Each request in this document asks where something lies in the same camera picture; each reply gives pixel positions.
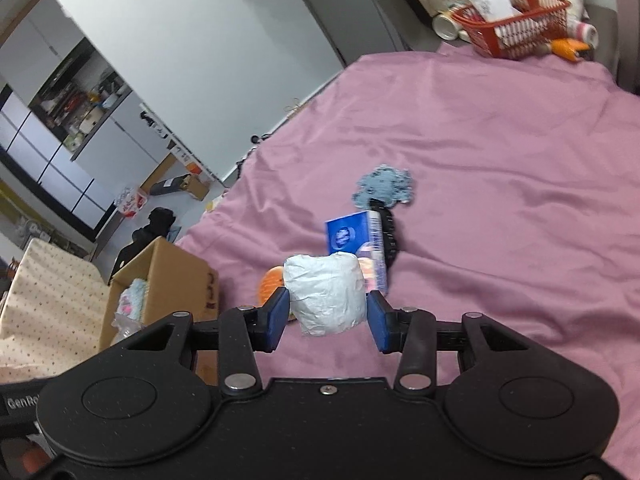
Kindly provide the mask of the person right hand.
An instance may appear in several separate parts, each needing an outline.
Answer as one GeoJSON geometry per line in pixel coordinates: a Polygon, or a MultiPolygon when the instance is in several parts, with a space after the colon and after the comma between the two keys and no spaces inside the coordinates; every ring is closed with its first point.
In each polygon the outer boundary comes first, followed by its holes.
{"type": "Polygon", "coordinates": [[[12,438],[1,441],[1,467],[12,479],[26,479],[50,461],[46,451],[32,440],[12,438]]]}

